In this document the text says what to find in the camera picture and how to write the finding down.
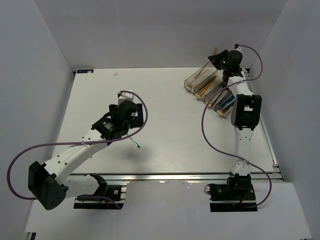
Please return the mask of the iridescent rainbow fork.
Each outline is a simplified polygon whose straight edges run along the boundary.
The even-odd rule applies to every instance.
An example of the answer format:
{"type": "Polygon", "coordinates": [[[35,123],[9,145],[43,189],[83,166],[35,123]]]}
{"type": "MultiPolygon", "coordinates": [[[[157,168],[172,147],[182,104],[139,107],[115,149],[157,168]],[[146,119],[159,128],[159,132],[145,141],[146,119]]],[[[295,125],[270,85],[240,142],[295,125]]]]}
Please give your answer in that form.
{"type": "Polygon", "coordinates": [[[129,137],[129,139],[132,141],[132,143],[133,143],[138,149],[141,148],[141,146],[140,146],[132,137],[129,137]]]}

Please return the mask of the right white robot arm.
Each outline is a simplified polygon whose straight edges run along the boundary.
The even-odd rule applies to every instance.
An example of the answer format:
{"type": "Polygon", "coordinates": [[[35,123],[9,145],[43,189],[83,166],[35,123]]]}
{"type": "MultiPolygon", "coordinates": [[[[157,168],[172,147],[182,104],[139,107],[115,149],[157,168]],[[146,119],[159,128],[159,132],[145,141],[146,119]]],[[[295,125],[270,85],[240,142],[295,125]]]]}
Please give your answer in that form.
{"type": "Polygon", "coordinates": [[[222,89],[230,90],[234,96],[230,119],[235,134],[232,156],[238,160],[230,170],[225,192],[229,198],[236,200],[251,188],[251,140],[260,121],[262,97],[254,94],[246,84],[240,67],[243,59],[240,45],[237,44],[233,50],[224,50],[208,59],[217,70],[222,71],[222,89]]]}

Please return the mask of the blue knife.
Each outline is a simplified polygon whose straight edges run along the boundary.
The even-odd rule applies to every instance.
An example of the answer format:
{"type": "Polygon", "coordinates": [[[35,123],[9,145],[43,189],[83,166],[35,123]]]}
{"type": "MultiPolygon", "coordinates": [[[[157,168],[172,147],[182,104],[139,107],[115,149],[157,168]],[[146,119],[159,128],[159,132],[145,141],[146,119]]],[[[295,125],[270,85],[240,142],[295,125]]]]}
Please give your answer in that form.
{"type": "Polygon", "coordinates": [[[235,97],[232,96],[230,97],[229,99],[227,99],[225,102],[223,102],[221,105],[218,105],[216,107],[216,110],[219,111],[219,110],[223,110],[225,107],[227,107],[230,103],[232,103],[234,101],[235,97]]]}

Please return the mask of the gold chopstick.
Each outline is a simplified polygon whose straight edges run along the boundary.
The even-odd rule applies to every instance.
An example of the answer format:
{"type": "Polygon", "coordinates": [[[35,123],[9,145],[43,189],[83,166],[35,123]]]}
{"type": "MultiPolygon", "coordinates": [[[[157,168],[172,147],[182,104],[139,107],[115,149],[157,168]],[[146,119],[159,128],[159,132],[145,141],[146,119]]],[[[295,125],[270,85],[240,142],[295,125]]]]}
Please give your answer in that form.
{"type": "Polygon", "coordinates": [[[205,85],[197,94],[196,96],[198,98],[201,98],[202,95],[206,92],[206,90],[211,86],[211,84],[215,81],[215,78],[213,78],[210,82],[208,82],[207,85],[205,85]]]}
{"type": "Polygon", "coordinates": [[[199,91],[199,95],[202,96],[214,82],[215,82],[215,79],[211,80],[206,86],[204,86],[204,87],[199,91]]]}

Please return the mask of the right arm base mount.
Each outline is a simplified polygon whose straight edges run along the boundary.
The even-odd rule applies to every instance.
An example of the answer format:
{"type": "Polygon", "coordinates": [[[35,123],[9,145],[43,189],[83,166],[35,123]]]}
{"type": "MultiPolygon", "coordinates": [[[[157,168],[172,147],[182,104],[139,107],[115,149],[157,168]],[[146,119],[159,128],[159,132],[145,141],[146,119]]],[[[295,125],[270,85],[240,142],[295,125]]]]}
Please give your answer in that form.
{"type": "Polygon", "coordinates": [[[226,184],[210,183],[204,187],[204,192],[209,195],[211,213],[257,212],[256,195],[253,185],[248,192],[230,193],[226,184]]]}

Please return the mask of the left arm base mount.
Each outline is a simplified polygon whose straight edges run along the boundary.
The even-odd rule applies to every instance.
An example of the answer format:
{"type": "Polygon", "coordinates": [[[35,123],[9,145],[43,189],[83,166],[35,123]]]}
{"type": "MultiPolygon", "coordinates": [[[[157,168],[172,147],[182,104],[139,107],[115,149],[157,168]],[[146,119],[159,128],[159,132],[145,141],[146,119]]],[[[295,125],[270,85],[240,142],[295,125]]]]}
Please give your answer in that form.
{"type": "Polygon", "coordinates": [[[102,176],[96,173],[91,173],[90,177],[97,182],[97,189],[92,194],[77,196],[73,208],[82,210],[121,210],[125,200],[122,197],[123,186],[108,184],[102,176]]]}

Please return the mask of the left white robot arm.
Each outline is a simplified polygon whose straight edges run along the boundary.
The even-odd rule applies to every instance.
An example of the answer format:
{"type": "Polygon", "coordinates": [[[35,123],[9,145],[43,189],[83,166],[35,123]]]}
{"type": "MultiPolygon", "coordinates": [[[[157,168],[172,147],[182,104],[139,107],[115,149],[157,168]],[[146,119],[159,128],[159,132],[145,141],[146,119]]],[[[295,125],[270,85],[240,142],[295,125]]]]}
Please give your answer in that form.
{"type": "Polygon", "coordinates": [[[97,173],[79,177],[72,172],[112,141],[127,136],[130,129],[144,124],[143,104],[125,100],[109,105],[109,111],[95,122],[78,144],[72,143],[62,153],[40,164],[35,161],[28,170],[28,189],[46,210],[52,210],[64,199],[107,200],[107,182],[97,173]]]}

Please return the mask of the black knife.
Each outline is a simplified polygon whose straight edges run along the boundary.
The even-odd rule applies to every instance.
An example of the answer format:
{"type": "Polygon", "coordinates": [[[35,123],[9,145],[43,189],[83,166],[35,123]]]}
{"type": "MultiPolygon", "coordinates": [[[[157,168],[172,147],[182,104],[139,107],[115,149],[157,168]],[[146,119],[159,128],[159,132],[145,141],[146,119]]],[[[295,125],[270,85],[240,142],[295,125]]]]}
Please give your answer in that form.
{"type": "Polygon", "coordinates": [[[219,110],[218,113],[220,115],[224,115],[224,113],[227,112],[233,105],[234,105],[234,101],[231,102],[229,105],[225,106],[223,109],[219,110]]]}

